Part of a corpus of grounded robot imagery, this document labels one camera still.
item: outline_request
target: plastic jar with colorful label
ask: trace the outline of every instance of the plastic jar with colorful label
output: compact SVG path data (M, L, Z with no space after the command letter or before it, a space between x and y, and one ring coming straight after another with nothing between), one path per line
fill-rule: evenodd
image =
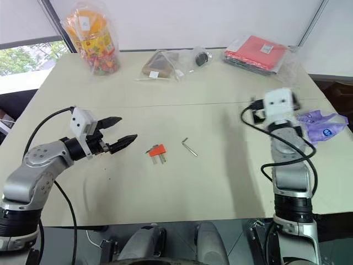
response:
M108 75L119 68L117 51L107 20L92 10L76 9L65 23L76 50L88 62L95 75Z

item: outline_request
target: purple plastic bag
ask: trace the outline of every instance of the purple plastic bag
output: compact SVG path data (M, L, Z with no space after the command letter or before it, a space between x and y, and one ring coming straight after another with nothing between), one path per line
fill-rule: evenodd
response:
M340 116L344 119L345 123L327 123L334 116ZM306 129L308 138L311 143L317 144L320 141L327 141L333 136L341 132L348 124L348 118L336 113L328 116L322 116L320 110L301 114L298 120L302 122Z
M322 116L320 110L314 110L313 112L298 115L298 120L306 124L319 124L328 121L329 119L335 117L336 113L330 114L328 116Z

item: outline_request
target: table surface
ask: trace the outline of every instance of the table surface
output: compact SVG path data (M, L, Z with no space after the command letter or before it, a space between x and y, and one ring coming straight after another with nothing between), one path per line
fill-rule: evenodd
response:
M138 134L128 148L80 160L57 178L72 201L78 225L271 217L272 185L260 172L262 164L272 161L270 139L242 124L239 113L251 97L262 98L282 83L227 65L220 60L220 50L212 52L215 59L208 66L181 82L135 81L152 52L122 53L122 68L108 77L92 76L78 54L65 55L0 148L0 187L20 165L37 124L54 111L76 105L98 119L123 118L104 130L105 142ZM293 90L302 112L335 112L302 69ZM67 113L48 121L33 146L72 137L69 120ZM186 137L198 157L182 146ZM315 213L352 210L352 142L347 128L319 143L312 159L319 175ZM167 162L154 165L145 152L162 143ZM45 226L72 225L56 188L42 219Z

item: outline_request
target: trees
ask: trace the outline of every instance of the trees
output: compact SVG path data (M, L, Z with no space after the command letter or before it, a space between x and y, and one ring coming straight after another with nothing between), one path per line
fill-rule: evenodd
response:
M22 47L0 50L0 75L23 73L36 70L38 62Z
M45 62L57 62L66 53L63 41L0 50L0 75L40 70Z

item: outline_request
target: red fabric in plastic bag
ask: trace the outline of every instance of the red fabric in plastic bag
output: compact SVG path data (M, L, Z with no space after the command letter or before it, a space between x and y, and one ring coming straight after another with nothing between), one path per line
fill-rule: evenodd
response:
M238 51L226 50L224 53L233 59L271 71L282 59L286 50L287 47L283 45L272 43L256 36L250 36Z

